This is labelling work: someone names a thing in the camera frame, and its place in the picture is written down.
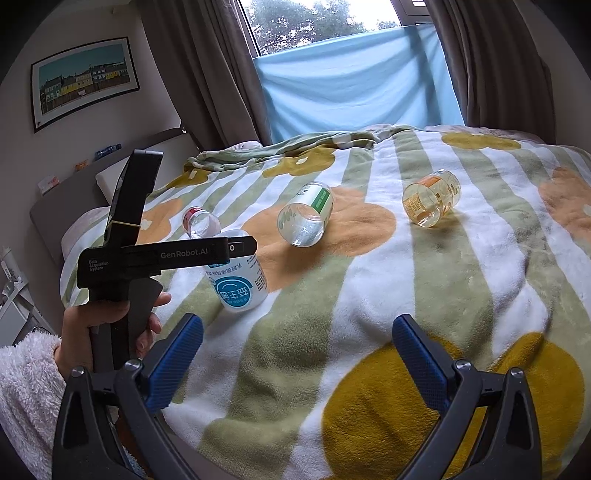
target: brown curtain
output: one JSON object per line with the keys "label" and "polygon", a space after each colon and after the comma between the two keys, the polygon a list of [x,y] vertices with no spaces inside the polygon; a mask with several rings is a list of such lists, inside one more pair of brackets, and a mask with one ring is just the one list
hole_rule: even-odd
{"label": "brown curtain", "polygon": [[150,50],[202,150],[271,143],[261,82],[233,0],[139,0]]}
{"label": "brown curtain", "polygon": [[428,0],[466,125],[556,141],[550,75],[513,0]]}

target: yellow transparent cup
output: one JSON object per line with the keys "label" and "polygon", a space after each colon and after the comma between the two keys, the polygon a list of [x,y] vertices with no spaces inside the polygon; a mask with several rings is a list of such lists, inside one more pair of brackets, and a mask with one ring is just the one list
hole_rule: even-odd
{"label": "yellow transparent cup", "polygon": [[402,205],[412,222],[431,227],[457,205],[461,196],[457,177],[447,170],[437,170],[406,187]]}

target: green label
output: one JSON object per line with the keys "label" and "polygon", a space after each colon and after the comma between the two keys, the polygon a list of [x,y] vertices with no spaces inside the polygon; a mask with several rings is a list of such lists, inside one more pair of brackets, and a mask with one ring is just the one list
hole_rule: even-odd
{"label": "green label", "polygon": [[326,201],[329,199],[330,193],[326,189],[322,189],[316,199],[312,202],[311,207],[320,214],[324,208]]}

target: painting of houses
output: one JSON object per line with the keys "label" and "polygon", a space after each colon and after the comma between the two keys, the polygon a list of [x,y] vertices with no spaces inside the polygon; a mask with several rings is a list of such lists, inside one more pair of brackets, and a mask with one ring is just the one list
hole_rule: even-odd
{"label": "painting of houses", "polygon": [[127,38],[66,50],[32,67],[35,131],[82,107],[139,90]]}

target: tree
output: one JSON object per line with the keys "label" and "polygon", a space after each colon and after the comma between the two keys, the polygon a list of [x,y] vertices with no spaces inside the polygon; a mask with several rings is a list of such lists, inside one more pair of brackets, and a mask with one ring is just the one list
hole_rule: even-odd
{"label": "tree", "polygon": [[387,28],[399,27],[398,23],[394,20],[383,21],[378,24],[378,30],[386,30]]}
{"label": "tree", "polygon": [[312,8],[293,0],[253,0],[248,17],[263,54],[366,31],[351,19],[348,0],[318,1]]}

